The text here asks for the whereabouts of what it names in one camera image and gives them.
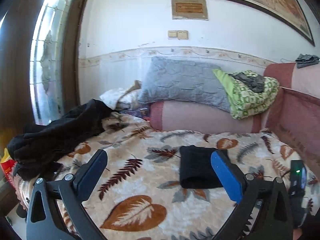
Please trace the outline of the black pants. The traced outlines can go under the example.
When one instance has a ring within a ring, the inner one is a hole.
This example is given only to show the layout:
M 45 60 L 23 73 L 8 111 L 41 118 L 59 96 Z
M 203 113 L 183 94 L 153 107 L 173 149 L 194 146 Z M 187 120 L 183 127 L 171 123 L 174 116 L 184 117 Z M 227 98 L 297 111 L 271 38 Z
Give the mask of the black pants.
M 180 147 L 180 185 L 184 189 L 215 189 L 223 187 L 211 165 L 217 148 Z

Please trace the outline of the black clothes pile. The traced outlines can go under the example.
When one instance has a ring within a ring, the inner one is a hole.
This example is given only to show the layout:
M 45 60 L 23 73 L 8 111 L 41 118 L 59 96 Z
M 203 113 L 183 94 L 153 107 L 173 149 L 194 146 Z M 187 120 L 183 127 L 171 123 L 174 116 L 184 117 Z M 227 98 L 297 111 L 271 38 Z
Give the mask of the black clothes pile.
M 92 99 L 47 126 L 27 125 L 25 133 L 12 138 L 7 145 L 9 155 L 16 161 L 12 174 L 25 181 L 40 174 L 53 174 L 61 167 L 59 159 L 88 138 L 103 133 L 102 120 L 112 112 L 102 101 Z

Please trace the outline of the pink sofa backrest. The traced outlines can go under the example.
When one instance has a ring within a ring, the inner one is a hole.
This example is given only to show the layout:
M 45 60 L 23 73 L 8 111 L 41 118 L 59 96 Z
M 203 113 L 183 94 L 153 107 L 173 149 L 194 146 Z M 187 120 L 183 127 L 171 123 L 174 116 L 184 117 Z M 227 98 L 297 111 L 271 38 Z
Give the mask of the pink sofa backrest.
M 204 134 L 258 133 L 269 128 L 280 141 L 297 150 L 313 172 L 319 172 L 319 65 L 298 68 L 295 63 L 274 63 L 264 74 L 280 82 L 275 102 L 264 113 L 235 120 L 214 107 L 161 101 L 151 105 L 151 126 L 162 131 L 187 129 Z

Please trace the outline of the red yellow bag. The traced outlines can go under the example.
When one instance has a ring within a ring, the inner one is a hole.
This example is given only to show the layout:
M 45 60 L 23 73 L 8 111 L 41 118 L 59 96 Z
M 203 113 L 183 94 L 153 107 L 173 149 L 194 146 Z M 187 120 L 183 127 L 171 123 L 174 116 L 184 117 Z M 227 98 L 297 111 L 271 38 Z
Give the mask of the red yellow bag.
M 16 165 L 16 161 L 11 158 L 7 148 L 4 149 L 4 155 L 1 157 L 1 169 L 10 185 L 15 188 L 13 181 L 13 169 Z

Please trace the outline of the leaf pattern fleece blanket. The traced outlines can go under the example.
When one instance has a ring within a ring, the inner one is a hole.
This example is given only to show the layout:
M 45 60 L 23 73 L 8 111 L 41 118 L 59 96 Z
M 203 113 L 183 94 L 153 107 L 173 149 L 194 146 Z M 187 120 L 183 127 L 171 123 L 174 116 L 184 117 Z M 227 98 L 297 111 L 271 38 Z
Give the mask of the leaf pattern fleece blanket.
M 28 212 L 35 182 L 61 180 L 76 174 L 97 150 L 108 156 L 107 165 L 87 201 L 82 202 L 105 239 L 213 239 L 236 207 L 223 187 L 184 189 L 180 185 L 180 147 L 217 148 L 231 163 L 255 178 L 280 177 L 290 188 L 292 160 L 302 160 L 307 171 L 303 224 L 319 213 L 319 177 L 298 151 L 268 129 L 258 133 L 204 134 L 193 130 L 161 131 L 130 115 L 106 118 L 104 131 L 80 143 L 59 159 L 51 175 L 25 181 L 13 178 L 16 195 Z M 56 201 L 69 232 L 76 234 L 61 200 Z

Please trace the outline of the green patterned folded quilt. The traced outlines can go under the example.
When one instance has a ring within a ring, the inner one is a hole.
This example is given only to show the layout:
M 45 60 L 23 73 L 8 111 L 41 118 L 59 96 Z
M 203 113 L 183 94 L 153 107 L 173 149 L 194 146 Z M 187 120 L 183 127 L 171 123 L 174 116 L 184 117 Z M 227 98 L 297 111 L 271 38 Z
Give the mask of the green patterned folded quilt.
M 250 76 L 258 74 L 251 70 L 242 72 Z M 266 111 L 274 103 L 280 88 L 277 79 L 263 76 L 265 78 L 264 91 L 254 93 L 241 81 L 229 76 L 229 73 L 220 69 L 213 70 L 213 73 L 225 89 L 230 105 L 230 114 L 234 119 L 244 119 Z

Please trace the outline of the dark grey cloth on quilt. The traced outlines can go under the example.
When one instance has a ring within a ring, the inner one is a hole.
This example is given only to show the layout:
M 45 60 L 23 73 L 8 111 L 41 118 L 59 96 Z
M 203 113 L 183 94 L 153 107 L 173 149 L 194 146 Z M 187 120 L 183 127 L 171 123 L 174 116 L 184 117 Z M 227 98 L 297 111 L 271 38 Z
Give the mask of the dark grey cloth on quilt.
M 265 78 L 259 74 L 250 76 L 245 74 L 244 72 L 239 72 L 235 74 L 229 73 L 229 76 L 238 81 L 241 81 L 254 93 L 262 93 L 264 91 Z

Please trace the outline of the grey cloth on sofa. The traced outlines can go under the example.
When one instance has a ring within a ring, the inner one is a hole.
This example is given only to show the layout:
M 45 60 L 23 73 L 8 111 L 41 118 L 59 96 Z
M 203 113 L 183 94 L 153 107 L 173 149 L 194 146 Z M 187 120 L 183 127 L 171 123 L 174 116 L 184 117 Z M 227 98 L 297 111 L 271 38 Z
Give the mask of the grey cloth on sofa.
M 319 64 L 319 57 L 317 55 L 300 54 L 299 57 L 296 58 L 296 66 L 298 69 L 316 64 Z

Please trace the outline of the white crumpled cloth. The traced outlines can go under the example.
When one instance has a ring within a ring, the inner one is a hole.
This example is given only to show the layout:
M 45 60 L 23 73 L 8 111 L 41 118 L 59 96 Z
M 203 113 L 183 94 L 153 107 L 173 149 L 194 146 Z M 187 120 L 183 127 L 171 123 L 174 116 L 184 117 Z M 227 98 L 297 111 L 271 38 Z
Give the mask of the white crumpled cloth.
M 135 80 L 129 88 L 115 88 L 107 90 L 99 96 L 100 100 L 112 110 L 135 110 L 140 106 L 138 97 L 142 82 Z

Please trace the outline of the grey quilted pillow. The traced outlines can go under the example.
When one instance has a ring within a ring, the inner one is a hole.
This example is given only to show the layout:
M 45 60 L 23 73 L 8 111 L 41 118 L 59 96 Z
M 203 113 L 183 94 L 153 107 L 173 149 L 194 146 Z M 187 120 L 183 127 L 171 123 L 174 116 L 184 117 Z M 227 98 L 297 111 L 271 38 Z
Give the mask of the grey quilted pillow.
M 138 101 L 194 102 L 230 112 L 226 91 L 214 74 L 220 69 L 211 63 L 153 57 Z

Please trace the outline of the beige wall switches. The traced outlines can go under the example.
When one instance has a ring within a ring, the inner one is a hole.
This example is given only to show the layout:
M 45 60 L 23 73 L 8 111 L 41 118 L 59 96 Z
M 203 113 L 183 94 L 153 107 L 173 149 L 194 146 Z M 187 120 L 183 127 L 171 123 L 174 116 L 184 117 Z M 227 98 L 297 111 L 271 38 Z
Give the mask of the beige wall switches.
M 170 39 L 176 38 L 178 40 L 188 40 L 189 33 L 187 30 L 169 30 L 168 38 Z

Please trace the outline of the wall plaque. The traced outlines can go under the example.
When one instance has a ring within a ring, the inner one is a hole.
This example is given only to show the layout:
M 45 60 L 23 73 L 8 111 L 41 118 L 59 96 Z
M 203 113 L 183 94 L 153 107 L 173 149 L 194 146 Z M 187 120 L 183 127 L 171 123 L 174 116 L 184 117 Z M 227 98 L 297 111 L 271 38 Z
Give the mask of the wall plaque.
M 206 0 L 171 0 L 173 20 L 208 20 Z

